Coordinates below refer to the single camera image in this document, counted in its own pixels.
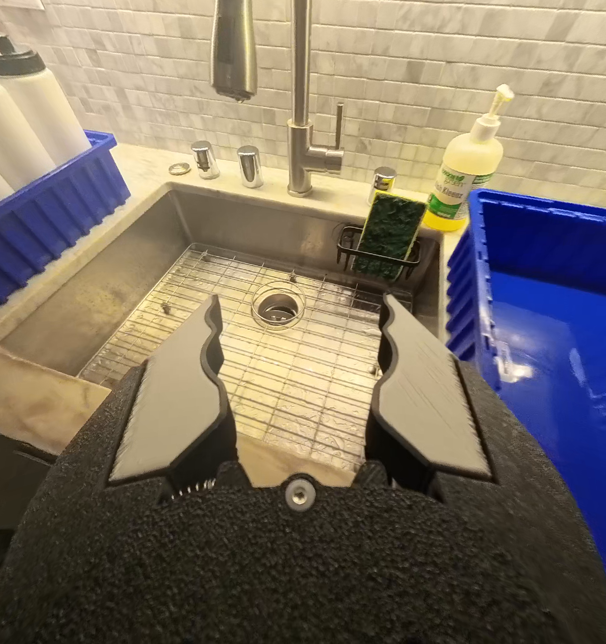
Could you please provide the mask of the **cluster of black-capped bottles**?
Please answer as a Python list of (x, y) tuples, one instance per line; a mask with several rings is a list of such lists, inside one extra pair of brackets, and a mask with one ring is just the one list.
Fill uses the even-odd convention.
[(41, 56), (0, 33), (0, 201), (90, 148)]

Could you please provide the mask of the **stainless steel kitchen faucet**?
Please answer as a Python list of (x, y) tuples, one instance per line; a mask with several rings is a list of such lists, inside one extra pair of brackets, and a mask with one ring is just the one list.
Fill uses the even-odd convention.
[[(306, 197), (312, 173), (340, 174), (344, 157), (344, 103), (337, 103), (332, 148), (313, 144), (309, 118), (312, 2), (291, 1), (291, 119), (288, 121), (288, 193)], [(236, 102), (257, 93), (257, 55), (251, 1), (216, 1), (210, 54), (210, 84)]]

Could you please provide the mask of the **chrome sink button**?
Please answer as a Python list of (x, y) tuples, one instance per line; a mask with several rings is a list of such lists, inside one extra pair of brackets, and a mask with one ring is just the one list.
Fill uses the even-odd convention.
[(367, 204), (372, 205), (376, 194), (379, 192), (390, 192), (397, 177), (396, 170), (389, 166), (379, 166), (374, 170), (369, 190)]
[(220, 176), (213, 146), (207, 140), (196, 141), (191, 145), (192, 155), (200, 178), (214, 180)]
[(237, 149), (241, 181), (244, 187), (258, 189), (264, 185), (260, 152), (255, 146), (241, 146)]

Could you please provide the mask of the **yellow dish soap pump bottle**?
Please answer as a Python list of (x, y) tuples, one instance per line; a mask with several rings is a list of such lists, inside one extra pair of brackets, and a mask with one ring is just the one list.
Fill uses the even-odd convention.
[(500, 110), (513, 98), (509, 85), (498, 86), (489, 110), (448, 143), (423, 215), (427, 228), (453, 232), (467, 224), (470, 194), (489, 183), (503, 157)]

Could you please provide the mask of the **blue ribbed bin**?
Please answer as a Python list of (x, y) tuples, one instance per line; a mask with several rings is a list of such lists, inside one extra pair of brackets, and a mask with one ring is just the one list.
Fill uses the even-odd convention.
[(606, 208), (479, 189), (469, 216), (447, 346), (540, 443), (606, 571)]
[(0, 201), (0, 306), (130, 197), (115, 136), (85, 134), (89, 150)]

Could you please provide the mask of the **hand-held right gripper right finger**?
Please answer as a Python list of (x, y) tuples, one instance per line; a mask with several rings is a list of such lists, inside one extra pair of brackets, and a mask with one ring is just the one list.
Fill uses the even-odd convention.
[(458, 360), (393, 294), (383, 295), (364, 455), (389, 482), (428, 493), (440, 473), (493, 482)]

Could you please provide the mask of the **dark base cabinet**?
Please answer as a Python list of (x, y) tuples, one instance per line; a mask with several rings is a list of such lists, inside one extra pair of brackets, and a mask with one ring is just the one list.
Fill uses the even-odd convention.
[(0, 570), (23, 514), (57, 457), (0, 433)]

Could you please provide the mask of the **sink drain strainer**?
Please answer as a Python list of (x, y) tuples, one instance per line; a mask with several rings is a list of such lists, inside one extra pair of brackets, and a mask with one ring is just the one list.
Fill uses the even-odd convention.
[(295, 281), (273, 279), (258, 286), (251, 296), (251, 317), (270, 331), (280, 332), (296, 326), (306, 308), (306, 294)]

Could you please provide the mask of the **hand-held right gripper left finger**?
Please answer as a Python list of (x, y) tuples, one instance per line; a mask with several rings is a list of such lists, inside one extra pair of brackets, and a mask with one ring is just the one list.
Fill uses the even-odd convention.
[(214, 484), (237, 461), (234, 415), (219, 372), (224, 365), (218, 295), (210, 295), (143, 363), (108, 483), (160, 478), (170, 496)]

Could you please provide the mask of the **stainless steel sink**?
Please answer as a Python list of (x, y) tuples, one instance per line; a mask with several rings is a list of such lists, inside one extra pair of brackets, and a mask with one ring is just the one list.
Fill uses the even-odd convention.
[(52, 287), (34, 311), (0, 340), (19, 358), (69, 376), (102, 347), (134, 306), (192, 244), (255, 256), (303, 269), (346, 274), (391, 291), (435, 335), (440, 332), (441, 242), (420, 232), (420, 265), (408, 279), (388, 285), (343, 271), (337, 240), (343, 226), (361, 226), (364, 216), (318, 207), (269, 203), (267, 198), (207, 195), (171, 187), (153, 197), (143, 213), (114, 241), (61, 285)]

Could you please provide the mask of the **green and yellow sponge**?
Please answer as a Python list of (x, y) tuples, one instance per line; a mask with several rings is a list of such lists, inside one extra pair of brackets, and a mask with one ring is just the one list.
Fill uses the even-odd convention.
[(386, 191), (375, 192), (357, 250), (381, 256), (383, 259), (355, 256), (352, 269), (356, 273), (387, 281), (399, 278), (405, 267), (392, 262), (392, 259), (409, 260), (425, 208), (426, 204), (423, 201)]

